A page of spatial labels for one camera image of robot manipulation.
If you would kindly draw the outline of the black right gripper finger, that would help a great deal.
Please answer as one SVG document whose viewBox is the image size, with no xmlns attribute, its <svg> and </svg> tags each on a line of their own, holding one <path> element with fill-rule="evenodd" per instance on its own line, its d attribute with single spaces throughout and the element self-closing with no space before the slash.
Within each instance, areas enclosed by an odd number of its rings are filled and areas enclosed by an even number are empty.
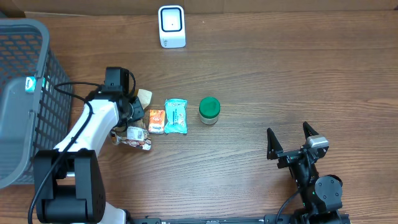
<svg viewBox="0 0 398 224">
<path fill-rule="evenodd" d="M 283 152 L 283 148 L 277 140 L 273 130 L 267 129 L 267 159 L 278 159 L 278 154 Z"/>
<path fill-rule="evenodd" d="M 303 122 L 303 131 L 306 139 L 310 136 L 319 135 L 306 121 Z"/>
</svg>

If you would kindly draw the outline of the beige granola bag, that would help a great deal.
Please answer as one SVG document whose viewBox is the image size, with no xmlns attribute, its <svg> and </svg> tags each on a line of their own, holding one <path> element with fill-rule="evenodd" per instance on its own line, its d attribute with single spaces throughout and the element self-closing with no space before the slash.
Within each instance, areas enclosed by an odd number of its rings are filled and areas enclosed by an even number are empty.
<svg viewBox="0 0 398 224">
<path fill-rule="evenodd" d="M 152 141 L 146 125 L 143 122 L 145 109 L 150 105 L 152 92 L 138 89 L 134 93 L 132 103 L 133 114 L 127 124 L 122 127 L 112 129 L 108 136 L 114 145 L 126 144 L 131 147 L 149 151 Z"/>
</svg>

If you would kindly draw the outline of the orange snack packet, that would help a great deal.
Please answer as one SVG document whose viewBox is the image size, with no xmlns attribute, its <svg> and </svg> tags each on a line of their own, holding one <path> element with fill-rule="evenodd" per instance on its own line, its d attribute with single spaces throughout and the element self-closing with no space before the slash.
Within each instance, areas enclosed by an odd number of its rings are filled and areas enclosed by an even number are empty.
<svg viewBox="0 0 398 224">
<path fill-rule="evenodd" d="M 165 111 L 150 110 L 148 132 L 152 134 L 163 134 L 165 126 Z"/>
</svg>

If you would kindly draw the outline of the teal snack packet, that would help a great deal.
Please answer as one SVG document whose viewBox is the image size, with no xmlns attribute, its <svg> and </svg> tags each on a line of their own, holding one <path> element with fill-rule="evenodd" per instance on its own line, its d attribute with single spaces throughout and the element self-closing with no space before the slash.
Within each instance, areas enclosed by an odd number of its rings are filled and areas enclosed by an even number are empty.
<svg viewBox="0 0 398 224">
<path fill-rule="evenodd" d="M 184 99 L 168 99 L 165 101 L 165 113 L 167 123 L 165 125 L 165 133 L 187 134 L 187 100 Z"/>
</svg>

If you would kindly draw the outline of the green lid jar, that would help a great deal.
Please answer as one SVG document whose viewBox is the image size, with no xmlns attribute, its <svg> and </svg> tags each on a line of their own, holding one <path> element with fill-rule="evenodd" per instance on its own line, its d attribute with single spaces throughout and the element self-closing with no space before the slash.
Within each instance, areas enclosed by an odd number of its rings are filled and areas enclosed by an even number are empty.
<svg viewBox="0 0 398 224">
<path fill-rule="evenodd" d="M 221 111 L 220 102 L 212 96 L 207 96 L 199 104 L 199 115 L 202 123 L 211 125 L 218 121 Z"/>
</svg>

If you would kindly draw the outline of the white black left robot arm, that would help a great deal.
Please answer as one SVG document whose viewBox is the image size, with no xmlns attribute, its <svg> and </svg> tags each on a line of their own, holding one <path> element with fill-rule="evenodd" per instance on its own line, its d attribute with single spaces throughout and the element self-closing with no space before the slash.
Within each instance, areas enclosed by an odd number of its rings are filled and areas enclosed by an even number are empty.
<svg viewBox="0 0 398 224">
<path fill-rule="evenodd" d="M 28 222 L 132 223 L 127 210 L 106 201 L 97 156 L 107 135 L 134 118 L 135 90 L 97 85 L 83 99 L 84 110 L 64 140 L 34 157 L 35 195 Z"/>
</svg>

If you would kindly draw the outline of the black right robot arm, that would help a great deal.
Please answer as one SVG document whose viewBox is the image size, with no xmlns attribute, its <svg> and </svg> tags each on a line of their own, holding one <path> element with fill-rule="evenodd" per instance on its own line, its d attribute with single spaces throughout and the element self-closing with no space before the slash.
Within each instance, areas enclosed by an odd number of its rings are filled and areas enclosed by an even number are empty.
<svg viewBox="0 0 398 224">
<path fill-rule="evenodd" d="M 297 186 L 297 191 L 279 208 L 274 223 L 348 223 L 347 215 L 341 216 L 343 206 L 343 182 L 336 175 L 320 177 L 315 163 L 323 158 L 329 141 L 316 132 L 307 122 L 303 123 L 305 143 L 296 150 L 284 151 L 271 128 L 267 129 L 267 159 L 277 160 L 280 169 L 288 168 Z M 303 208 L 297 209 L 287 218 L 282 217 L 286 206 L 300 196 Z"/>
</svg>

